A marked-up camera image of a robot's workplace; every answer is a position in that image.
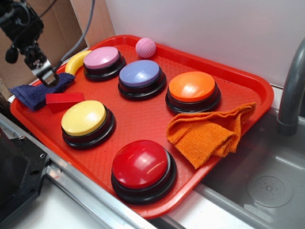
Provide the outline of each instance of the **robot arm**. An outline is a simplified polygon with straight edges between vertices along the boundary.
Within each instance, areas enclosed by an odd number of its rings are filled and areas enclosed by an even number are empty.
[[[36,42],[42,33],[42,20],[26,0],[0,0],[0,27],[13,42],[5,60],[15,63],[21,53],[26,65],[45,86],[56,86],[58,75],[53,72],[51,63]]]

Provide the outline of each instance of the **red tray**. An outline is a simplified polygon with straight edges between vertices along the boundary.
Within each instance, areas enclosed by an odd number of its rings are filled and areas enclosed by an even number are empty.
[[[104,40],[91,49],[102,46],[116,47],[127,63],[140,60],[135,51],[139,37],[122,35]],[[256,102],[257,109],[244,125],[243,134],[270,108],[274,93],[270,84],[261,77],[246,73],[219,63],[193,56],[160,44],[151,58],[157,62],[169,82],[183,72],[202,71],[211,74],[221,90],[222,98],[218,111],[229,111],[242,104]],[[166,128],[174,117],[166,107],[164,90],[158,96],[146,101],[123,99],[118,91],[118,78],[105,82],[86,79],[81,67],[76,73],[75,83],[66,92],[83,92],[85,100],[102,102],[113,113],[117,121],[114,134],[103,144],[89,150],[73,150],[61,136],[61,118],[65,111],[53,114],[47,106],[32,112],[18,99],[11,105],[11,112],[40,141],[64,160],[72,164],[103,189],[117,197],[111,185],[112,161],[126,144],[148,139],[164,146],[174,157],[178,178],[172,191],[156,203],[135,206],[128,205],[146,219],[159,217],[176,206],[220,160],[213,156],[198,170],[167,141]]]

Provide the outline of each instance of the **banana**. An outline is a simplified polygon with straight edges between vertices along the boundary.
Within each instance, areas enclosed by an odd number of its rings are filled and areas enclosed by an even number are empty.
[[[66,65],[65,72],[75,75],[76,71],[83,65],[85,56],[90,52],[91,50],[86,50],[72,56]]]

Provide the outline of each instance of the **blue cloth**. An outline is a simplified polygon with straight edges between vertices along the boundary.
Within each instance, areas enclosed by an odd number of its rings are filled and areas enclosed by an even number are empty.
[[[59,82],[55,87],[21,85],[10,90],[16,98],[33,111],[37,111],[46,104],[46,94],[59,93],[66,90],[68,84],[74,81],[75,76],[69,73],[58,74]]]

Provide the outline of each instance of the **metal frame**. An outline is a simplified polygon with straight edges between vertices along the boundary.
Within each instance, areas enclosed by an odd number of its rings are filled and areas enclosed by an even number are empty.
[[[0,126],[10,139],[26,137],[45,151],[50,157],[47,178],[86,209],[104,228],[156,228],[2,114]]]

